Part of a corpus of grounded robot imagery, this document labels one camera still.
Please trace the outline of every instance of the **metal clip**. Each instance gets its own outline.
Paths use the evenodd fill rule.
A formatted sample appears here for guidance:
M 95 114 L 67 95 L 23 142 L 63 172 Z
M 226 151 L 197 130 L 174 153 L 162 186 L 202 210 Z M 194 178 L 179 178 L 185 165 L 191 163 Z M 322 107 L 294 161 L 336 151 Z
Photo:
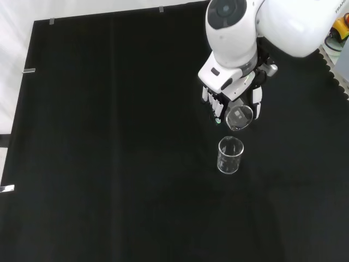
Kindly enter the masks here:
M 23 74 L 27 74 L 27 73 L 35 73 L 35 68 L 24 69 Z
M 209 103 L 212 105 L 212 102 L 213 102 L 213 96 L 210 92 L 208 92 L 208 101 Z
M 12 184 L 10 186 L 0 187 L 0 193 L 10 192 L 15 190 L 15 185 Z
M 208 91 L 206 87 L 202 87 L 202 100 L 207 102 L 208 99 Z
M 213 100 L 212 100 L 212 110 L 213 111 L 216 110 L 217 105 L 218 105 L 218 100 L 213 98 Z

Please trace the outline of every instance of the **black fabric backdrop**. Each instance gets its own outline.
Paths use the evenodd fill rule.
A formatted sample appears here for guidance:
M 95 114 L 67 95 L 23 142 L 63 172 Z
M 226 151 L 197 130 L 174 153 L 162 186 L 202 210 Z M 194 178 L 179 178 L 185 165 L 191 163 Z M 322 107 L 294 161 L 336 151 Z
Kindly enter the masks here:
M 207 2 L 36 21 L 0 196 L 1 261 L 349 261 L 349 103 L 318 52 L 231 133 L 200 103 Z

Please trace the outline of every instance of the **yellow object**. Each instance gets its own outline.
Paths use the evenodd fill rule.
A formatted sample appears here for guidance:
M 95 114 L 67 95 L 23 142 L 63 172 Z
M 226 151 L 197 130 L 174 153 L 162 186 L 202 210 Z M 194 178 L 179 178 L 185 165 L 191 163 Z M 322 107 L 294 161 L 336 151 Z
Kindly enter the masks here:
M 339 33 L 341 41 L 344 41 L 349 37 L 349 28 L 344 22 L 344 17 L 337 19 L 333 24 L 333 28 Z

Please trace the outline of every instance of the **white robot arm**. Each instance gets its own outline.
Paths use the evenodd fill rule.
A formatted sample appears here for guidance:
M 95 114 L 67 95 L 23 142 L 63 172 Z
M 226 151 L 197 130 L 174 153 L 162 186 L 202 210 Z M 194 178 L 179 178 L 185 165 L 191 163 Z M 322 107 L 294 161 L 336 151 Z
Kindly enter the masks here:
M 260 114 L 262 88 L 277 66 L 257 44 L 264 36 L 295 57 L 305 57 L 324 41 L 349 0 L 212 0 L 206 33 L 212 53 L 198 73 L 202 100 L 216 119 L 234 103 Z

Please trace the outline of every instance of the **black cloth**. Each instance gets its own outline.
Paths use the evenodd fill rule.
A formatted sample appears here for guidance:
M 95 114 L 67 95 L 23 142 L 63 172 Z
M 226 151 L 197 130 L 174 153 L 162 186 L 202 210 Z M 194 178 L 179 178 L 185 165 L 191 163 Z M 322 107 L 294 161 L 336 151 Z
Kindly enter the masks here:
M 8 147 L 10 142 L 10 135 L 0 135 L 0 147 Z
M 34 23 L 0 195 L 1 261 L 348 261 L 349 104 L 318 52 L 217 126 L 207 2 Z M 216 169 L 225 135 L 239 171 Z

